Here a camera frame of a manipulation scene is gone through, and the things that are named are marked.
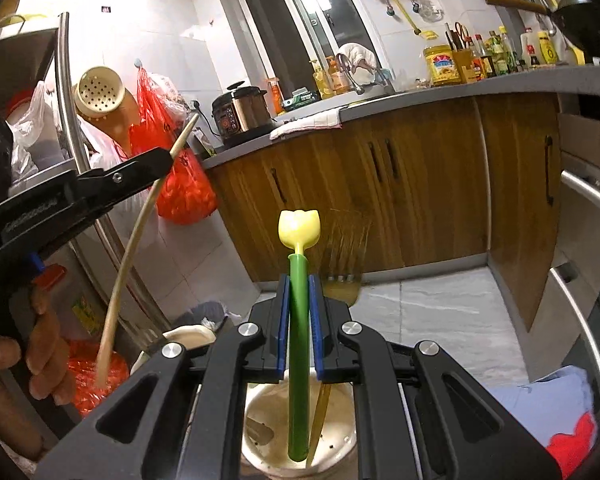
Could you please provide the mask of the person left hand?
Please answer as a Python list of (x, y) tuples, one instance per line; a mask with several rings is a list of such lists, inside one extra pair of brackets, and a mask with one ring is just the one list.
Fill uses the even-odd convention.
[[(76, 391), (73, 374), (68, 371), (69, 345), (60, 336), (60, 324), (47, 292), (33, 287), (29, 304), (35, 326), (27, 349), (17, 341), (0, 337), (0, 371), (25, 362), (30, 378), (28, 389), (35, 400), (53, 398), (61, 406), (72, 402)], [(12, 452), (36, 462), (44, 454), (43, 437), (20, 413), (0, 378), (0, 440)]]

